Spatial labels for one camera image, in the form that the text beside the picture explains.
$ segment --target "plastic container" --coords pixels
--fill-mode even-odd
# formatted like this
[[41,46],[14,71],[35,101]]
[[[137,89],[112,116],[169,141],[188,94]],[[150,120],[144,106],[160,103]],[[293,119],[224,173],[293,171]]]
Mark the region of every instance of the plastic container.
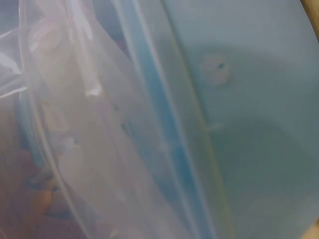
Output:
[[319,45],[301,3],[114,4],[162,130],[177,132],[217,237],[300,238],[319,215]]
[[131,61],[96,3],[20,0],[0,37],[0,238],[300,238],[319,216],[301,4],[113,1]]

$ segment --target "plastic wrap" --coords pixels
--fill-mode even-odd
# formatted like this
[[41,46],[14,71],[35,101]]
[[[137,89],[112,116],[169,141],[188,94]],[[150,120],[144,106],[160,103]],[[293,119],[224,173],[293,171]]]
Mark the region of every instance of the plastic wrap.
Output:
[[85,236],[102,238],[99,219],[123,239],[191,237],[183,194],[168,197],[177,188],[172,145],[158,132],[131,62],[93,13],[81,1],[21,0],[19,21],[40,145]]

